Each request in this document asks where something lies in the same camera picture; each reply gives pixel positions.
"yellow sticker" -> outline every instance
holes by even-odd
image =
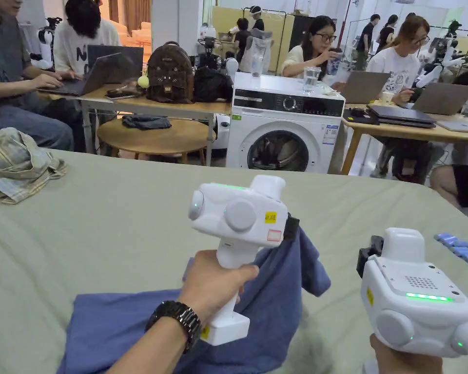
[[[373,295],[373,292],[371,292],[371,289],[368,287],[367,288],[367,299],[370,300],[370,304],[371,306],[374,305],[374,295]]]
[[[209,335],[210,335],[210,327],[207,326],[201,333],[201,339],[208,339]]]
[[[266,224],[274,224],[277,221],[277,213],[275,211],[268,211],[266,213]]]

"brown backpack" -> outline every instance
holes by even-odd
[[[147,64],[147,98],[160,103],[192,104],[194,73],[186,51],[169,41],[158,47]]]

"laptop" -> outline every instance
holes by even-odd
[[[468,101],[468,86],[431,83],[414,103],[413,109],[429,114],[454,116]]]
[[[130,78],[142,76],[144,65],[144,48],[121,47],[113,45],[88,45],[88,68],[89,71],[99,57],[121,54],[121,60],[109,75],[106,83],[123,83]]]
[[[55,93],[59,95],[84,96],[106,84],[107,77],[117,64],[120,54],[99,57],[92,70],[85,75],[83,80],[64,81],[59,88],[40,88],[41,92]]]
[[[433,129],[435,120],[423,112],[413,109],[368,105],[370,111],[378,117],[380,123]]]
[[[370,104],[380,97],[390,74],[352,71],[341,91],[347,104]]]
[[[437,123],[449,131],[468,132],[468,120],[438,121]]]

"gray shirt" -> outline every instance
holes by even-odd
[[[22,42],[18,21],[2,16],[0,21],[0,82],[18,82],[23,70],[31,64],[29,54]],[[33,93],[0,99],[0,106],[13,105],[25,108]]]

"red label sticker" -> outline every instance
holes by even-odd
[[[267,241],[269,242],[280,242],[281,241],[282,232],[277,230],[269,230],[269,234],[267,235]]]

